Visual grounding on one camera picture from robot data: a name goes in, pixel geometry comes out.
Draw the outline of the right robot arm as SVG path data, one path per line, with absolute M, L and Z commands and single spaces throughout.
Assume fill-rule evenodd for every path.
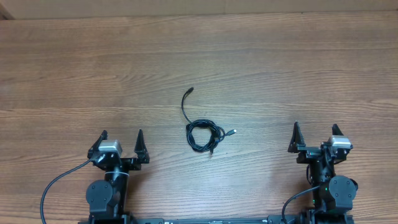
M 296 153 L 297 163 L 305 164 L 306 179 L 310 188 L 295 194 L 282 207 L 283 223 L 353 223 L 347 212 L 353 208 L 358 183 L 343 175 L 336 175 L 335 165 L 346 160 L 353 145 L 337 124 L 332 126 L 332 135 L 318 147 L 306 145 L 299 123 L 294 123 L 288 152 Z M 313 207 L 288 218 L 288 204 L 298 197 L 311 193 Z

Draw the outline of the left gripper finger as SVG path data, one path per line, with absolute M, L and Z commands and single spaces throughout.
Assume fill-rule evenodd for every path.
M 106 130 L 103 130 L 99 138 L 96 140 L 96 142 L 89 148 L 87 157 L 92 157 L 94 153 L 99 151 L 99 146 L 103 140 L 107 140 L 108 138 L 108 132 Z
M 144 142 L 144 133 L 141 129 L 139 130 L 137 135 L 134 152 L 137 155 L 137 160 L 141 164 L 148 164 L 150 162 L 149 153 Z

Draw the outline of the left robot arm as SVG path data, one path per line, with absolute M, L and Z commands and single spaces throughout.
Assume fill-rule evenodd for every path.
M 134 152 L 136 157 L 123 157 L 118 140 L 109 140 L 107 131 L 88 150 L 88 160 L 104 171 L 104 179 L 92 182 L 86 190 L 90 206 L 88 223 L 137 223 L 125 211 L 130 171 L 141 170 L 150 162 L 143 131 L 139 130 Z

